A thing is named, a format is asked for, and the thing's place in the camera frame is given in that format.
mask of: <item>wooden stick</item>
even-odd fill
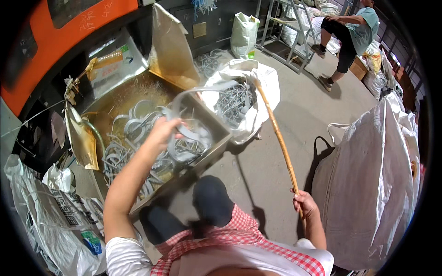
[[[278,123],[276,122],[275,116],[273,115],[273,111],[270,108],[270,104],[267,101],[267,98],[264,94],[263,88],[261,87],[261,82],[257,79],[255,79],[255,86],[258,89],[259,93],[261,94],[261,97],[264,100],[264,103],[266,104],[267,111],[269,113],[270,121],[273,125],[273,130],[275,131],[275,134],[278,138],[279,144],[281,145],[282,154],[284,155],[284,159],[287,163],[287,169],[289,170],[290,179],[292,180],[293,190],[295,191],[295,194],[299,195],[299,189],[298,189],[298,183],[296,182],[295,172],[293,171],[292,162],[290,161],[289,153],[287,151],[286,144],[284,143],[284,139],[282,138],[281,131],[279,130]],[[299,215],[301,216],[301,219],[304,218],[302,214],[302,210],[299,209]]]

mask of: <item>worker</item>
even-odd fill
[[[148,240],[163,255],[153,265],[137,240],[129,212],[156,157],[180,119],[158,119],[153,129],[120,171],[107,192],[104,204],[104,235],[107,271],[110,276],[192,275],[192,276],[322,276],[330,275],[333,256],[326,250],[318,206],[303,191],[294,195],[293,206],[302,209],[305,236],[294,246],[266,240],[258,223],[233,203],[224,184],[214,176],[200,178],[194,186],[193,205],[207,227],[204,236],[182,224],[167,210],[144,207],[140,221]]]
[[[328,92],[332,90],[332,85],[347,73],[356,55],[362,55],[376,37],[379,18],[373,9],[374,0],[360,1],[364,7],[356,15],[324,18],[321,25],[321,44],[312,45],[312,51],[325,58],[325,47],[332,34],[342,43],[336,71],[329,78],[318,77]]]

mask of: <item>brown shoe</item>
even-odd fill
[[[320,56],[321,58],[325,58],[325,51],[324,52],[321,51],[321,47],[319,46],[319,44],[312,45],[311,49],[314,53],[317,53],[318,56]]]
[[[323,76],[319,76],[318,81],[324,86],[325,90],[327,90],[328,92],[331,92],[332,85],[328,83],[327,78],[324,78]]]

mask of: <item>wire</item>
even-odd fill
[[[43,113],[44,111],[48,110],[49,108],[52,108],[52,107],[56,106],[56,105],[59,104],[59,103],[62,103],[62,102],[64,102],[64,99],[61,100],[61,101],[59,101],[59,102],[57,102],[57,103],[54,103],[53,105],[51,105],[50,107],[47,107],[47,108],[43,109],[42,111],[38,112],[37,114],[35,114],[35,115],[32,116],[31,118],[27,119],[27,120],[26,120],[24,123],[22,123],[20,126],[16,127],[15,129],[13,129],[13,130],[11,130],[11,131],[8,131],[8,132],[5,133],[5,134],[2,134],[2,136],[0,136],[0,138],[3,138],[3,137],[5,137],[7,134],[9,134],[9,133],[11,133],[11,132],[13,132],[13,131],[15,131],[15,130],[21,128],[21,127],[24,126],[27,122],[29,122],[30,120],[34,119],[35,117],[37,117],[38,115],[40,115],[40,114]]]

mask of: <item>orange machine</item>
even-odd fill
[[[1,85],[1,97],[17,117],[38,83],[63,55],[99,28],[138,9],[137,0],[89,0],[70,1],[74,2],[71,7],[54,11],[57,7],[49,7],[54,2],[60,1],[41,1],[31,14],[36,52],[12,82]],[[90,5],[87,2],[95,4],[80,12]]]

